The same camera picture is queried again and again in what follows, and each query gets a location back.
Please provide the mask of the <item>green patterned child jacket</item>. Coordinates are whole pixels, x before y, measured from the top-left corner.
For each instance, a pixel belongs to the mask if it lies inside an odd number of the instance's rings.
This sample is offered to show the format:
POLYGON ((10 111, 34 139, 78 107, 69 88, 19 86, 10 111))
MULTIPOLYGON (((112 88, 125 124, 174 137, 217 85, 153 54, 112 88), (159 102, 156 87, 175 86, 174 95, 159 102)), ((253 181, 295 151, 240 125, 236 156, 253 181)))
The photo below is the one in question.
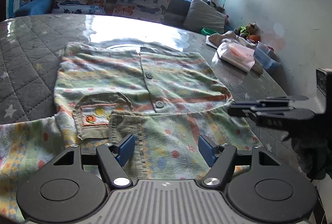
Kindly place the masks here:
POLYGON ((137 179, 197 179, 208 172, 198 150, 205 135, 239 150, 259 144, 233 118, 228 88, 199 53, 70 43, 54 87, 57 113, 1 125, 1 216, 21 221, 18 187, 65 148, 94 149, 135 138, 125 170, 137 179))

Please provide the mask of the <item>clear plastic storage box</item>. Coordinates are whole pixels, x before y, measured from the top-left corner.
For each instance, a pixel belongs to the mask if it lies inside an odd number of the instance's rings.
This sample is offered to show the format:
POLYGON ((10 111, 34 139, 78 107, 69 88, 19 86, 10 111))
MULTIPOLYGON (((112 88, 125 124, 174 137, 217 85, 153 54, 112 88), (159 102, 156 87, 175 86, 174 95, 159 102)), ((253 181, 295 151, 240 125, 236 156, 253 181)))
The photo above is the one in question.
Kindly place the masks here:
POLYGON ((274 59, 275 53, 274 50, 269 48, 266 44, 258 42, 254 57, 261 63, 263 69, 267 72, 273 72, 277 70, 281 64, 274 59))

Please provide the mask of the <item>pink tissue pack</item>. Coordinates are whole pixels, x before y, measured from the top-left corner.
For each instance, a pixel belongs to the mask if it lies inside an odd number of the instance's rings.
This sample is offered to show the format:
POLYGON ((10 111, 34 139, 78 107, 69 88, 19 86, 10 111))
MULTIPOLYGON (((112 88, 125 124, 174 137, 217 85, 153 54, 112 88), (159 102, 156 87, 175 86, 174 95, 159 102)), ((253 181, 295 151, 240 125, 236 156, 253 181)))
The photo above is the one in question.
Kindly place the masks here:
POLYGON ((220 59, 246 73, 255 65, 254 50, 235 42, 223 42, 217 48, 217 54, 220 59))

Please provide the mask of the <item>teddy bear toy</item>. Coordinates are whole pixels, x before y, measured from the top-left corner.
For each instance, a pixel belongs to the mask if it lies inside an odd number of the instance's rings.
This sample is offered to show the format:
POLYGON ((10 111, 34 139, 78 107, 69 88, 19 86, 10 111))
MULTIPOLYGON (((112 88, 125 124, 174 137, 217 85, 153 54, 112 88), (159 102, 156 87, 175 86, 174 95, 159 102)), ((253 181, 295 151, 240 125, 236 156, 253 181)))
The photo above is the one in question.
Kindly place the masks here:
POLYGON ((249 23, 246 26, 238 27, 234 29, 234 33, 253 43, 257 43, 261 40, 261 37, 258 35, 258 26, 256 23, 249 23))

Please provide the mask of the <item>cream crumpled garment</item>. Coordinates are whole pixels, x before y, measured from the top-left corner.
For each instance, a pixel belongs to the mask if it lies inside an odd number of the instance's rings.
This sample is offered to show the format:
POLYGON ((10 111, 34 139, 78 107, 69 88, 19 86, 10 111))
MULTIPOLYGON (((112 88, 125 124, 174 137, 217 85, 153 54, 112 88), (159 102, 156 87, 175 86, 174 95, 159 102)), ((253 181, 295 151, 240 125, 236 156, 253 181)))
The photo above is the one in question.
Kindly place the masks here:
POLYGON ((216 46, 217 48, 225 42, 235 42, 247 48, 255 49, 256 44, 253 44, 247 41, 245 38, 237 36, 233 31, 228 31, 224 34, 213 34, 206 37, 206 41, 209 41, 212 45, 216 46))

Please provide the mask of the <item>green plastic bowl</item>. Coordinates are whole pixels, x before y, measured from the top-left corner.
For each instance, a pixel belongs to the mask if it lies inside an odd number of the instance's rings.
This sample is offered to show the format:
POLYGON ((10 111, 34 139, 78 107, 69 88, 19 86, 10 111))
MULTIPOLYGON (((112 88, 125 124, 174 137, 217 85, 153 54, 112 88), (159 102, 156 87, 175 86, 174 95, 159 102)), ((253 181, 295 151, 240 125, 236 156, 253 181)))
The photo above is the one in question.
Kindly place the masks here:
POLYGON ((213 35, 213 34, 218 34, 218 32, 217 31, 215 31, 215 30, 212 30, 211 28, 202 28, 202 30, 201 30, 201 34, 202 35, 205 35, 205 36, 211 36, 211 35, 213 35))

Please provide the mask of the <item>grey pillow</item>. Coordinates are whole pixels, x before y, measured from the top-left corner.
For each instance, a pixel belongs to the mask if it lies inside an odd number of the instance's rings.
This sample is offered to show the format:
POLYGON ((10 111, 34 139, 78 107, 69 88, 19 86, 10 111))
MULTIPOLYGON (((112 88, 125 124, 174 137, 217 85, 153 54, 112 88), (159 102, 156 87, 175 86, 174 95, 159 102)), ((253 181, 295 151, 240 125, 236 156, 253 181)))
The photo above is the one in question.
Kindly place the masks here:
POLYGON ((225 32, 226 16, 203 0, 192 0, 183 27, 194 32, 210 28, 219 34, 225 32))

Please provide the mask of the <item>middle butterfly cushion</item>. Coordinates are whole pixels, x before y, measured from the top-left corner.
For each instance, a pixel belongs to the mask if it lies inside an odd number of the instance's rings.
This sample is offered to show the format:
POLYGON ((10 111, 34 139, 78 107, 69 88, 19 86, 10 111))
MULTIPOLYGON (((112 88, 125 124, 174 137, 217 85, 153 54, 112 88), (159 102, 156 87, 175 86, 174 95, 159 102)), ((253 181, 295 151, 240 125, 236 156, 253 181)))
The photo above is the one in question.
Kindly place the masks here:
POLYGON ((117 0, 113 16, 162 23, 171 0, 117 0))

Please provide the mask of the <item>blue sofa bench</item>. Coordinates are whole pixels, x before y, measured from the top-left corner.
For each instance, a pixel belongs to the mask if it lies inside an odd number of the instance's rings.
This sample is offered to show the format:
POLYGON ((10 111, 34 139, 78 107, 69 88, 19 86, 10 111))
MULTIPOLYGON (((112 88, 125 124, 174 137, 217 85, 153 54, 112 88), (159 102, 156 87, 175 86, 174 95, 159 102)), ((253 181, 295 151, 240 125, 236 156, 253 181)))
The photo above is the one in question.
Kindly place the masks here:
POLYGON ((212 0, 33 0, 14 17, 71 13, 108 15, 162 23, 201 32, 209 28, 223 34, 231 27, 227 16, 214 9, 212 0))

